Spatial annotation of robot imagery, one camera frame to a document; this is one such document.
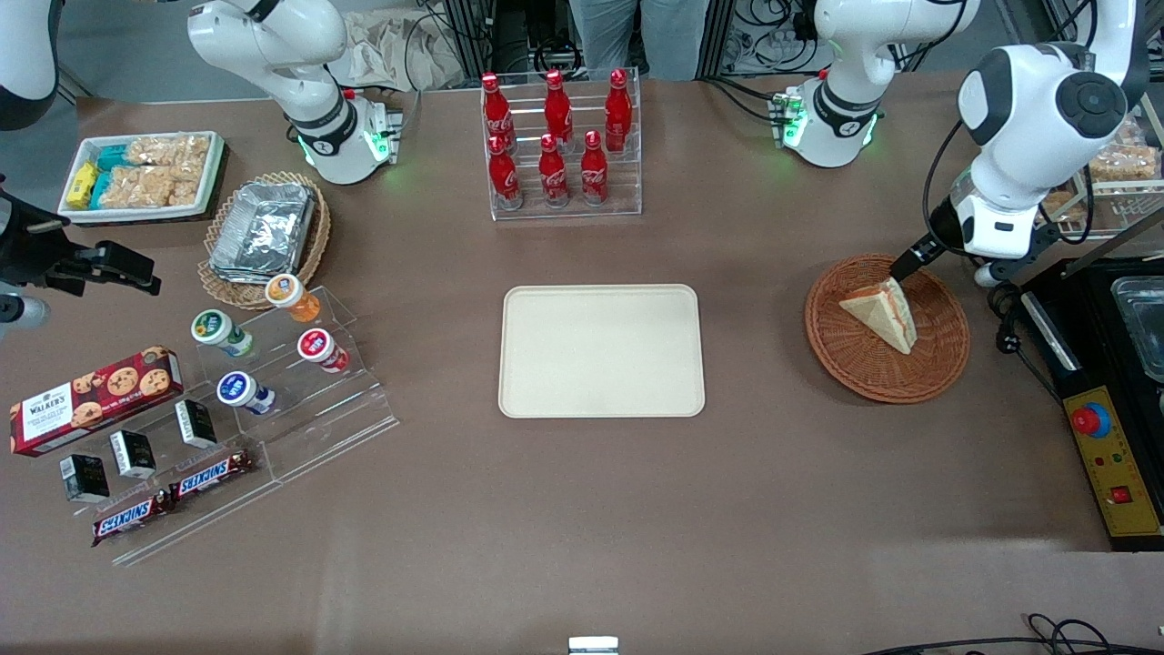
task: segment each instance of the clear acrylic display stand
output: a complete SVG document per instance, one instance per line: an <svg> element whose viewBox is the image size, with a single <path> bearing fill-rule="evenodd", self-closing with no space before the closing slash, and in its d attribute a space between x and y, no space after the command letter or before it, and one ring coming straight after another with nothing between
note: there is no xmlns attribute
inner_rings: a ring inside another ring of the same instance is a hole
<svg viewBox="0 0 1164 655"><path fill-rule="evenodd" d="M399 425L388 405L384 387L363 364L352 335L355 316L327 289L312 290L322 305L312 322L298 322L283 309L270 309L242 322L254 337L254 350L241 358L229 358L213 347L198 347L199 363L179 363L187 380L185 393L173 401L151 408L122 423L42 456L57 471L57 463L80 453L100 457L105 463L111 498L74 512L85 528L78 544L92 539L92 525L99 519L149 498L204 468L247 449L255 469L184 499L177 511L152 519L125 534L102 541L113 563L132 567L201 528L274 492L345 453ZM342 373L327 373L317 364L303 361L296 349L308 327L322 327L350 356ZM256 417L242 408L219 403L219 379L230 371L246 371L276 394L275 407ZM189 383L193 375L194 384ZM207 407L219 444L199 450L186 446L178 432L173 406L192 399ZM157 471L147 480L118 475L108 435L130 430L147 435Z"/></svg>
<svg viewBox="0 0 1164 655"><path fill-rule="evenodd" d="M594 215L617 215L643 213L643 112L639 93L639 70L626 70L626 91L631 95L633 112L631 114L631 133L626 137L626 148L622 152L606 152L609 165L606 172L610 194L599 206L590 206L582 199L582 152L585 145L582 137L589 129L597 129L606 141L606 94L610 91L610 71L590 71L589 80L567 81L563 87L574 108L574 151L562 152L566 159L566 178L570 186L570 202L561 208L546 204L541 193L541 173L538 171L538 159L541 157L541 135L546 133L546 81L537 72L498 73L502 93L510 102L513 113L513 128L517 131L518 184L525 194L521 207L506 211L501 207L497 193L489 179L489 147L484 112L481 112L482 150L485 154L485 184L489 188L489 209L494 220L511 220L525 218L580 218Z"/></svg>

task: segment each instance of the brown table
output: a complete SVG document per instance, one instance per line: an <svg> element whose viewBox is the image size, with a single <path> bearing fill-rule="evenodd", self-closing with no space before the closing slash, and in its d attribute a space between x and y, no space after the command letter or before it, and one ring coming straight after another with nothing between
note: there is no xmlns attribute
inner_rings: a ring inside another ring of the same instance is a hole
<svg viewBox="0 0 1164 655"><path fill-rule="evenodd" d="M817 170L712 88L647 83L643 219L590 227L492 223L476 92L425 97L400 165L325 187L335 222L318 276L360 316L404 425L129 570L86 548L42 462L0 458L0 649L514 654L616 634L629 655L840 655L1018 634L1032 611L1158 647L1164 555L1105 553L1060 410L994 350L963 262L932 268L973 333L965 376L937 400L866 403L808 349L817 275L920 235L956 86L902 76L873 144ZM83 109L90 135L218 130L227 188L310 172L272 102ZM972 152L958 137L938 179ZM163 294L51 294L52 322L2 346L3 398L157 342L189 359L190 316L211 304L194 275L204 229L80 233L155 257ZM698 293L703 413L502 417L505 291L631 282Z"/></svg>

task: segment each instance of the red emergency stop button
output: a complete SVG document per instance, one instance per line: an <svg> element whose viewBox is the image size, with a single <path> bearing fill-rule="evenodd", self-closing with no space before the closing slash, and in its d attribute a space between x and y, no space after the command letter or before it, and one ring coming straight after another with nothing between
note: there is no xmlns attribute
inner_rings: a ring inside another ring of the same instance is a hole
<svg viewBox="0 0 1164 655"><path fill-rule="evenodd" d="M1112 487L1112 493L1108 498L1112 499L1114 505L1131 503L1131 490L1128 487Z"/></svg>
<svg viewBox="0 0 1164 655"><path fill-rule="evenodd" d="M1096 403L1088 403L1071 413L1071 427L1076 430L1101 440L1112 432L1112 415Z"/></svg>

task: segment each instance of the coca-cola bottle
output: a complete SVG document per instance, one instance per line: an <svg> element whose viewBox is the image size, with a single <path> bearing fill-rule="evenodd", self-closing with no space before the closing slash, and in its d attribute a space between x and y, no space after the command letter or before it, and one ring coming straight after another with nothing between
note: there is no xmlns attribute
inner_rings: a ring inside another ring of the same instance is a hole
<svg viewBox="0 0 1164 655"><path fill-rule="evenodd" d="M574 112L562 90L562 71L558 69L546 73L546 129L558 140L562 152L574 151Z"/></svg>
<svg viewBox="0 0 1164 655"><path fill-rule="evenodd" d="M566 185L566 162L558 151L558 140L553 134L541 135L538 170L541 172L541 191L546 194L546 204L554 208L568 205L570 188Z"/></svg>
<svg viewBox="0 0 1164 655"><path fill-rule="evenodd" d="M489 137L489 179L497 192L497 206L505 211L520 208L525 197L517 181L517 166L505 152L505 140L501 136Z"/></svg>
<svg viewBox="0 0 1164 655"><path fill-rule="evenodd" d="M512 154L517 150L513 114L510 112L509 100L502 94L497 76L491 72L481 76L481 87L485 90L482 108L485 112L485 128L489 130L489 136L501 136L505 142L505 150Z"/></svg>
<svg viewBox="0 0 1164 655"><path fill-rule="evenodd" d="M585 152L582 154L582 198L591 206L606 201L606 154L602 151L602 135L597 129L585 133Z"/></svg>
<svg viewBox="0 0 1164 655"><path fill-rule="evenodd" d="M631 95L626 92L626 71L610 73L610 93L606 94L606 149L622 152L631 133Z"/></svg>

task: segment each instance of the person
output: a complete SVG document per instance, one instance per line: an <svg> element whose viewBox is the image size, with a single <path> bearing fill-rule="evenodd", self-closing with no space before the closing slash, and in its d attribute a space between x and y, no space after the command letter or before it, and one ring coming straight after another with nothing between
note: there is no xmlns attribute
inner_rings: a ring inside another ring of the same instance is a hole
<svg viewBox="0 0 1164 655"><path fill-rule="evenodd" d="M582 56L590 70L626 65L634 8L643 8L643 45L651 77L695 78L710 0L570 0L582 37Z"/></svg>

